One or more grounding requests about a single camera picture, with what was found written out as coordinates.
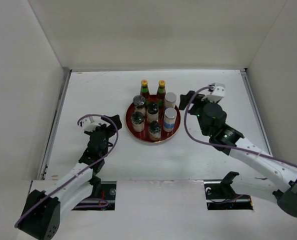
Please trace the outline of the black cap glass shaker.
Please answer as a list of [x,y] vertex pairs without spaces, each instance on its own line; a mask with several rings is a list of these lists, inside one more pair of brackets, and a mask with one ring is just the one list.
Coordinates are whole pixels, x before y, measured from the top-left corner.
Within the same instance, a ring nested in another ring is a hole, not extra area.
[[134,131],[142,132],[145,129],[145,117],[144,115],[139,112],[135,111],[131,115],[131,123]]

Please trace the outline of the silver lid jar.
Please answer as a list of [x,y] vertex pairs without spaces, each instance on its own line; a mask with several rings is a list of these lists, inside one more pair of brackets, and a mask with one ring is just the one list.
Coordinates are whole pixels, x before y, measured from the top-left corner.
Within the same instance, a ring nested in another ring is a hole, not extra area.
[[163,129],[165,132],[172,132],[175,127],[175,122],[177,119],[177,111],[172,108],[168,107],[164,111],[163,117]]
[[168,108],[175,108],[176,106],[176,100],[177,100],[177,96],[175,93],[173,92],[168,92],[165,94],[164,97],[164,109],[168,109]]

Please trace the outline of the green label sauce bottle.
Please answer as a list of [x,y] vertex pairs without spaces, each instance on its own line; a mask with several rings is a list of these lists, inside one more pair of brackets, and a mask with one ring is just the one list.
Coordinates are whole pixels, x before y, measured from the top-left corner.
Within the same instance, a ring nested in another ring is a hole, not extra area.
[[165,95],[166,95],[166,81],[160,80],[158,82],[158,89],[156,93],[157,105],[160,108],[164,106]]
[[150,103],[149,101],[150,92],[148,88],[148,81],[146,79],[143,79],[140,84],[141,84],[140,95],[144,97],[145,105],[147,106]]

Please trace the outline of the black cap spice jar front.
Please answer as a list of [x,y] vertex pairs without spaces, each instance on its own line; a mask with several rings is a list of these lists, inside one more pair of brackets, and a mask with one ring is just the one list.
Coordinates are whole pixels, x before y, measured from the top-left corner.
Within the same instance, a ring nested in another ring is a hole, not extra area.
[[146,119],[149,124],[153,121],[159,121],[159,106],[156,102],[151,102],[148,104],[146,110]]

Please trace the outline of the black cap spice jar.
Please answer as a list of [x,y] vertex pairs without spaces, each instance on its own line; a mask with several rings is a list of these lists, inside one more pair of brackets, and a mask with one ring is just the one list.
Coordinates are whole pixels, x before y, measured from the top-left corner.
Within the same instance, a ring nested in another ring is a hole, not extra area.
[[149,124],[153,121],[159,121],[159,106],[156,102],[151,102],[148,104],[146,110],[146,119]]
[[148,126],[148,136],[153,142],[161,139],[162,128],[158,121],[152,121]]

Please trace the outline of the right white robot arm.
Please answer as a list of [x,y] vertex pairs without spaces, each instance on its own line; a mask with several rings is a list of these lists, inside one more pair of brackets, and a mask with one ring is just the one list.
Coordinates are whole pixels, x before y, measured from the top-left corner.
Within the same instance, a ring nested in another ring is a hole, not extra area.
[[207,86],[208,94],[200,90],[180,95],[179,109],[197,117],[205,143],[219,152],[248,165],[270,183],[244,184],[250,195],[276,203],[288,215],[297,218],[297,165],[275,158],[254,145],[241,132],[226,124],[227,113],[219,105],[225,88]]

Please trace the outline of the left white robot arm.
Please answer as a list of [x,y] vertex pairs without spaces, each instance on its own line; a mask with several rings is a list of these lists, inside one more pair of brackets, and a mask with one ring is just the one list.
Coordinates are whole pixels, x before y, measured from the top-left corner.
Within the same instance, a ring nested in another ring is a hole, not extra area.
[[115,148],[111,137],[119,137],[122,122],[119,115],[100,115],[104,124],[95,123],[94,114],[81,117],[77,124],[89,136],[87,147],[76,165],[64,177],[45,190],[28,194],[23,211],[14,227],[36,240],[51,240],[60,227],[61,218],[84,199],[96,199],[101,193],[97,174],[105,158]]

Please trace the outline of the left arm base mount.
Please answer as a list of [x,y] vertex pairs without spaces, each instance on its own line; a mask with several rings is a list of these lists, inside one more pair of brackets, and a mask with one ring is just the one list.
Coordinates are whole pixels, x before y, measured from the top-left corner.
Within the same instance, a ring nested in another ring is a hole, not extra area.
[[91,195],[82,200],[73,211],[114,211],[116,206],[117,182],[102,181],[95,176],[89,181]]

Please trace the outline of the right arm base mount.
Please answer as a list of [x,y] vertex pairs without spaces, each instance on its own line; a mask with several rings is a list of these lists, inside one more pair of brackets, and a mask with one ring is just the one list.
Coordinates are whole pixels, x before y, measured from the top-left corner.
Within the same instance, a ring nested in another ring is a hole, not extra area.
[[203,181],[209,211],[253,210],[251,197],[237,194],[231,186],[238,175],[238,172],[230,171],[223,179]]

